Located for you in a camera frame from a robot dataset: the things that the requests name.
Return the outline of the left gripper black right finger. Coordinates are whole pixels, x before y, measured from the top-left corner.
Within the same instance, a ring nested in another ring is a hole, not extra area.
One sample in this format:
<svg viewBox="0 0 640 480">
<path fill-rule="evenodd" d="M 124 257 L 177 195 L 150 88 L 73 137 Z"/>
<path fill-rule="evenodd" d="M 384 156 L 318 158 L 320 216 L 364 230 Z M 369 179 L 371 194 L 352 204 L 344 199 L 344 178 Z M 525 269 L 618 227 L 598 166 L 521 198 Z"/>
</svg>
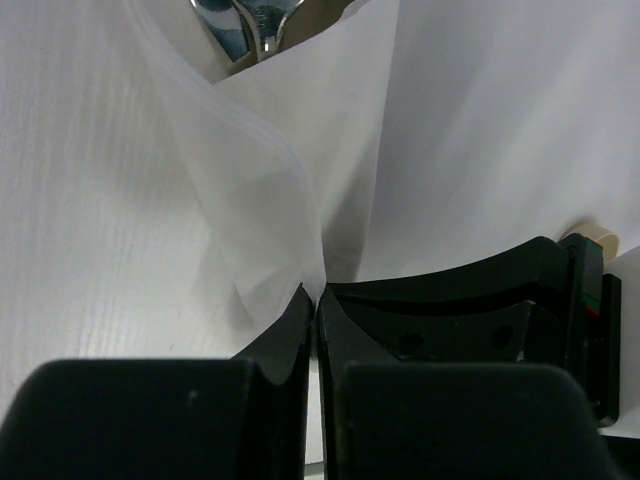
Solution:
<svg viewBox="0 0 640 480">
<path fill-rule="evenodd" d="M 629 477 L 565 371 L 399 361 L 332 292 L 316 318 L 327 478 Z"/>
</svg>

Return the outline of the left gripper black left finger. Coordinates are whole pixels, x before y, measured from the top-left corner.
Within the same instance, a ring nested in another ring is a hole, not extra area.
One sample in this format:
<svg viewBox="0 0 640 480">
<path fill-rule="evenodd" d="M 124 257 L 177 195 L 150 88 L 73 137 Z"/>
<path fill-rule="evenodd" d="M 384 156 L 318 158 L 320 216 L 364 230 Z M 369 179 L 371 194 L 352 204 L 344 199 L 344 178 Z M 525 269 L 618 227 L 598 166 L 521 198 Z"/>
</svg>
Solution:
<svg viewBox="0 0 640 480">
<path fill-rule="evenodd" d="M 234 357 L 57 360 L 1 427 L 5 479 L 300 479 L 313 305 Z"/>
</svg>

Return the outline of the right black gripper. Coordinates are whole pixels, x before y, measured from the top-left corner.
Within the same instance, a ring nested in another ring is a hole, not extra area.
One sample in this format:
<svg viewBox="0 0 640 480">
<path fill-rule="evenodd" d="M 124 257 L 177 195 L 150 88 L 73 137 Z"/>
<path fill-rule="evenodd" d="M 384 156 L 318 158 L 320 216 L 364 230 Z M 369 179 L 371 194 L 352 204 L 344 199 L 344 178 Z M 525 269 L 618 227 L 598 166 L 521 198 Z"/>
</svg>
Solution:
<svg viewBox="0 0 640 480">
<path fill-rule="evenodd" d="M 566 323 L 545 309 L 562 307 L 568 282 L 566 340 Z M 601 427 L 620 414 L 621 300 L 603 248 L 578 233 L 428 274 L 331 283 L 324 293 L 324 306 L 350 322 L 358 363 L 564 365 Z"/>
</svg>

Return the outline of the white paper napkin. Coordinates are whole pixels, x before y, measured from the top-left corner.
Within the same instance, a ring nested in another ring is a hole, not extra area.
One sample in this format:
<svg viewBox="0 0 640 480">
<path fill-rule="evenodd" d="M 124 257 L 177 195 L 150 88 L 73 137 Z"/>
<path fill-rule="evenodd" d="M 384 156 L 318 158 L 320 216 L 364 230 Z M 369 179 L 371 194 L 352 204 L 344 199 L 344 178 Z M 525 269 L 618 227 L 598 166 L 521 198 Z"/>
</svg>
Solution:
<svg viewBox="0 0 640 480">
<path fill-rule="evenodd" d="M 185 1 L 1 5 L 5 369 L 228 355 L 582 220 L 637 287 L 635 1 L 359 1 L 234 76 Z"/>
</svg>

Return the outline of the silver fork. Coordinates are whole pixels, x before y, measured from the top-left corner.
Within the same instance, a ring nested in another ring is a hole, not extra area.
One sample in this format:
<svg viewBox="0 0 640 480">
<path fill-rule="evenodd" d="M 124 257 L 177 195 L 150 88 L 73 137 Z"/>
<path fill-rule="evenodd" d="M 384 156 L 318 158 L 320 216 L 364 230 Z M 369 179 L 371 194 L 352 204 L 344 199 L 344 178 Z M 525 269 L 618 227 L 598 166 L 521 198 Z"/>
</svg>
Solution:
<svg viewBox="0 0 640 480">
<path fill-rule="evenodd" d="M 303 0 L 233 0 L 245 19 L 255 43 L 259 62 L 280 50 L 284 27 Z"/>
</svg>

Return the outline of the oval wooden cutlery tray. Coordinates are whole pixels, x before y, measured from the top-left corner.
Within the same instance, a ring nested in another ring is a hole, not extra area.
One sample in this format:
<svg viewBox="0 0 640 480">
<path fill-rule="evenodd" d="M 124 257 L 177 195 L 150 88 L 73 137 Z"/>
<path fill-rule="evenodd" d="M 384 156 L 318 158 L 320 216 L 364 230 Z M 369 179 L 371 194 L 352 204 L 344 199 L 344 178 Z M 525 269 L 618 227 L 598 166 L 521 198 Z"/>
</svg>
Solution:
<svg viewBox="0 0 640 480">
<path fill-rule="evenodd" d="M 602 248 L 605 263 L 613 261 L 618 256 L 620 238 L 607 228 L 595 223 L 581 223 L 567 230 L 562 239 L 568 238 L 571 234 L 579 234 L 599 245 Z"/>
</svg>

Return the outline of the silver knife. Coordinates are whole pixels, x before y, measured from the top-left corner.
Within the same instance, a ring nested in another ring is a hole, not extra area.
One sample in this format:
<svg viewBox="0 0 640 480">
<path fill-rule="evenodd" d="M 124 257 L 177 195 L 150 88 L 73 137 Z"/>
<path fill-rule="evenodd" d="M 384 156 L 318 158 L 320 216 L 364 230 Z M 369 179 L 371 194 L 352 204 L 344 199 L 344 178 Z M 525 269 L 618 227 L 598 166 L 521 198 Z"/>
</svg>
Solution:
<svg viewBox="0 0 640 480">
<path fill-rule="evenodd" d="M 191 0 L 201 23 L 236 63 L 250 53 L 240 13 L 230 0 Z"/>
</svg>

